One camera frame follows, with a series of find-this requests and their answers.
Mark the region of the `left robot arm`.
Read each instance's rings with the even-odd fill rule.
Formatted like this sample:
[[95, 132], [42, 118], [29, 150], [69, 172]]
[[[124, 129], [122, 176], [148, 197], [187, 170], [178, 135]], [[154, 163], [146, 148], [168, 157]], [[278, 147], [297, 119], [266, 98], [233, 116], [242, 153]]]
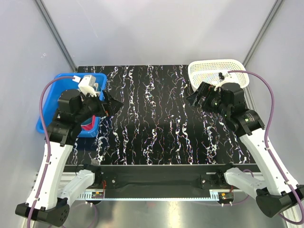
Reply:
[[53, 120], [46, 127], [45, 152], [35, 185], [26, 202], [17, 205], [17, 215], [28, 221], [61, 227], [80, 194], [88, 187], [98, 188], [102, 184], [101, 168], [85, 164], [62, 190], [59, 189], [66, 161], [82, 130], [81, 124], [93, 116], [114, 116], [123, 107], [109, 91], [102, 93], [104, 100], [77, 89], [61, 93]]

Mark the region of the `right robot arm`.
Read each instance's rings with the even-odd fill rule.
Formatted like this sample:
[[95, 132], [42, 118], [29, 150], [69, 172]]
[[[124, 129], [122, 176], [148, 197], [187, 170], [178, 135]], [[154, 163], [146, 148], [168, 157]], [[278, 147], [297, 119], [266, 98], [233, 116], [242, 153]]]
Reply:
[[237, 83], [227, 83], [216, 88], [201, 83], [187, 96], [192, 107], [201, 106], [206, 112], [220, 114], [228, 129], [232, 130], [254, 158], [264, 179], [258, 180], [226, 164], [216, 171], [213, 178], [220, 188], [236, 187], [256, 200], [259, 209], [269, 218], [301, 205], [304, 187], [290, 175], [278, 158], [265, 125], [256, 111], [247, 108], [244, 90]]

